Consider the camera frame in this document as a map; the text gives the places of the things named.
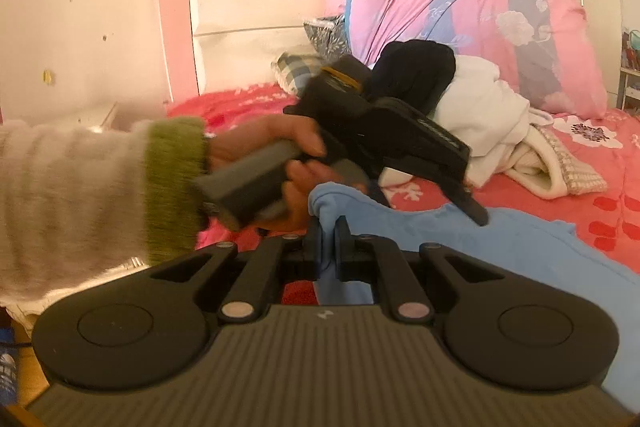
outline green cuff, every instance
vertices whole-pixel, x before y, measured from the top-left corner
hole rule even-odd
[[[145,152],[145,224],[148,263],[193,250],[201,216],[191,181],[204,174],[207,145],[199,118],[151,124]]]

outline cream knit fabric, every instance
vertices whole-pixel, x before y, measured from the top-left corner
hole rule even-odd
[[[146,127],[97,135],[0,125],[2,298],[42,295],[146,257]]]

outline fuzzy sleeve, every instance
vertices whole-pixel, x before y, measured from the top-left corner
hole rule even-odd
[[[34,298],[140,257],[190,251],[202,223],[190,181],[202,122],[94,134],[0,125],[0,298]]]

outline black cable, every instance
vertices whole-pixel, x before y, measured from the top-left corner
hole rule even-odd
[[[33,347],[33,346],[31,346],[30,342],[18,342],[18,343],[0,342],[0,347],[9,347],[9,348],[14,348],[14,349],[20,349],[22,347]]]

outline black garment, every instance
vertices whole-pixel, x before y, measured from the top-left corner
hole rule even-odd
[[[363,96],[372,102],[392,96],[429,114],[456,74],[453,50],[433,41],[389,42],[365,83]]]

